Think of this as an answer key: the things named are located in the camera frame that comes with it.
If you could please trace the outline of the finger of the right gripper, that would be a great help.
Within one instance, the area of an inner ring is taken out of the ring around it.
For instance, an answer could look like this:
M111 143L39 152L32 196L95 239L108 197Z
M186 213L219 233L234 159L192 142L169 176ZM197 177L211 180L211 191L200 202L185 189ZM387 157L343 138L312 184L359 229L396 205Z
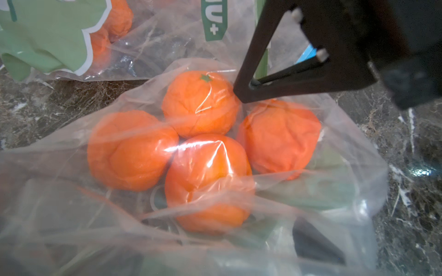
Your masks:
M285 14L300 26L316 48L316 55L255 79L265 50ZM360 90L375 82L349 10L342 1L266 1L233 91L243 103L252 103L289 95Z

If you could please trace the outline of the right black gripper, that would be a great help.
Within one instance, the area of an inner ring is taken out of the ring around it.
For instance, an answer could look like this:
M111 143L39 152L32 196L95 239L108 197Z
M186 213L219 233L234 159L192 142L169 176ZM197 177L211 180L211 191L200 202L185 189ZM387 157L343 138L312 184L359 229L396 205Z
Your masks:
M360 90L377 81L399 109L442 96L440 1L298 1L318 57L298 94Z

